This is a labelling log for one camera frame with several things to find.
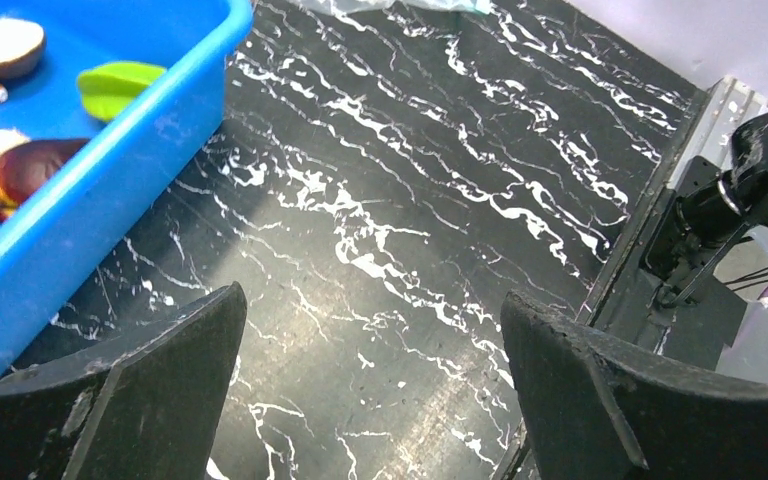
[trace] brown toy food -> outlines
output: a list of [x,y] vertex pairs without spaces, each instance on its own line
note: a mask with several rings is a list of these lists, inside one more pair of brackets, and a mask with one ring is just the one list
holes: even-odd
[[0,17],[0,80],[22,77],[36,68],[45,42],[45,30],[38,23]]
[[0,155],[0,221],[16,209],[66,164],[89,138],[32,140]]

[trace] black tabletop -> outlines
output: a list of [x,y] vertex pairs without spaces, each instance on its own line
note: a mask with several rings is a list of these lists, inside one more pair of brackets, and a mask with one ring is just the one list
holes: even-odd
[[226,477],[488,478],[520,418],[505,293],[578,314],[697,93],[561,0],[260,3],[222,128],[19,366],[236,280]]

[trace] robotic arm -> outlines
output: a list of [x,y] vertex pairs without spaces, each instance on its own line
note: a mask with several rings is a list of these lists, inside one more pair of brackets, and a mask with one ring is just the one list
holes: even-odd
[[656,302],[672,308],[699,285],[753,227],[768,227],[768,113],[735,130],[733,168],[679,197],[665,216],[645,268],[664,283]]

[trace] green toy leaf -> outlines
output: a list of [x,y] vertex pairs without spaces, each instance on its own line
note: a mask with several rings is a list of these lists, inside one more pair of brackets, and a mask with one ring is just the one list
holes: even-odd
[[166,69],[140,62],[111,62],[78,75],[81,104],[91,116],[110,122]]

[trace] plastic bag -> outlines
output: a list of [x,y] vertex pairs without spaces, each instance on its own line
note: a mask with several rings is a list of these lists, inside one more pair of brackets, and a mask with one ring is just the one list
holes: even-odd
[[[392,6],[397,0],[290,0],[308,10],[332,16],[347,13],[383,10]],[[426,10],[443,12],[469,12],[488,14],[492,7],[490,0],[398,0],[405,5],[411,5]]]

